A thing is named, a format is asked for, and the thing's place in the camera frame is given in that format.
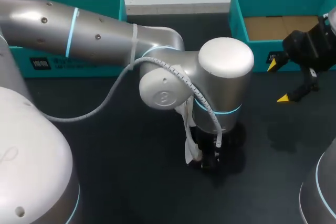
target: blue led ring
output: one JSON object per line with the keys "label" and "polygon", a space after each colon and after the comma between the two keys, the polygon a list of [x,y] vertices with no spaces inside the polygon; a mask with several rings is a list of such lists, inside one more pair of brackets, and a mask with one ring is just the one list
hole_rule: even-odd
{"label": "blue led ring", "polygon": [[[200,102],[198,102],[196,99],[195,99],[195,102],[201,109],[207,111],[207,109],[202,104],[200,104]],[[241,106],[242,106],[242,104],[239,105],[238,108],[236,108],[234,110],[231,110],[231,111],[214,111],[214,113],[215,113],[215,115],[229,115],[229,114],[232,114],[232,113],[236,112],[237,110],[239,110]]]}

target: cardboard box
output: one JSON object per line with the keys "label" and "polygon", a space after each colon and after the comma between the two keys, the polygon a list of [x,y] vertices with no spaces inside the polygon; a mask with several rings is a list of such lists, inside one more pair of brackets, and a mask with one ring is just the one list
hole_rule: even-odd
{"label": "cardboard box", "polygon": [[[282,40],[293,30],[308,31],[318,16],[336,7],[336,0],[231,0],[232,37],[246,43],[255,57],[255,72],[267,71],[268,58],[283,51]],[[300,70],[292,62],[280,71]]]}
{"label": "cardboard box", "polygon": [[[124,0],[50,0],[127,21]],[[11,46],[11,51],[25,78],[113,77],[120,66],[99,66],[67,59],[64,56]]]}
{"label": "cardboard box", "polygon": [[309,31],[318,23],[317,16],[244,18],[250,41],[284,40],[294,30]]}

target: white joint cap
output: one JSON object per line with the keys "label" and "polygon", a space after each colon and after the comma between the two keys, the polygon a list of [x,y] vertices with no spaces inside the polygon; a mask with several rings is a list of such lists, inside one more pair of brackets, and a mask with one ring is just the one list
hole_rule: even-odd
{"label": "white joint cap", "polygon": [[[187,78],[181,66],[172,67]],[[142,101],[158,110],[174,109],[192,95],[187,85],[163,68],[156,68],[146,73],[140,80],[139,91]]]}
{"label": "white joint cap", "polygon": [[204,70],[221,78],[244,76],[254,66],[252,50],[233,38],[209,40],[200,49],[198,60]]}
{"label": "white joint cap", "polygon": [[19,93],[0,87],[0,223],[29,224],[64,193],[72,173],[60,131]]}

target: white cable tie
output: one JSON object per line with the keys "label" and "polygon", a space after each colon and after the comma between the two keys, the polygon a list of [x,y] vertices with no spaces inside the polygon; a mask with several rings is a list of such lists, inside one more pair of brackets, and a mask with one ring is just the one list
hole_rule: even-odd
{"label": "white cable tie", "polygon": [[135,61],[136,46],[138,45],[138,25],[133,24],[132,49],[130,57],[130,70],[133,70]]}

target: screw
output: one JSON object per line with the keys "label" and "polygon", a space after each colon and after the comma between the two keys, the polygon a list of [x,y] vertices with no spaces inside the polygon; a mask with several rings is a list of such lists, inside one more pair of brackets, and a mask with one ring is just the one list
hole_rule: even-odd
{"label": "screw", "polygon": [[42,43],[44,43],[44,42],[46,42],[45,39],[37,39],[37,43],[39,43],[39,44],[42,44]]}

